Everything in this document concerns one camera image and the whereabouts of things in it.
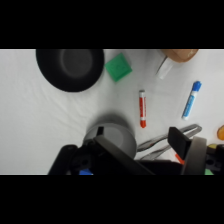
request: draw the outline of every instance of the white marker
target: white marker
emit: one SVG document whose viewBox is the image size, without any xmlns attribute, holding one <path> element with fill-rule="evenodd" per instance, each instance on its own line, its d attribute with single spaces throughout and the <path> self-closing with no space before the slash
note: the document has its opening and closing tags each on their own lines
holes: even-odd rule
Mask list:
<svg viewBox="0 0 224 224">
<path fill-rule="evenodd" d="M 187 106 L 185 108 L 185 111 L 184 111 L 184 114 L 183 114 L 183 117 L 182 117 L 185 121 L 187 121 L 189 116 L 190 116 L 190 113 L 191 113 L 192 108 L 194 106 L 194 102 L 196 100 L 196 97 L 198 95 L 199 90 L 201 89 L 201 86 L 202 86 L 201 82 L 195 82 L 194 83 L 191 95 L 189 97 L 189 100 L 187 102 Z"/>
</svg>

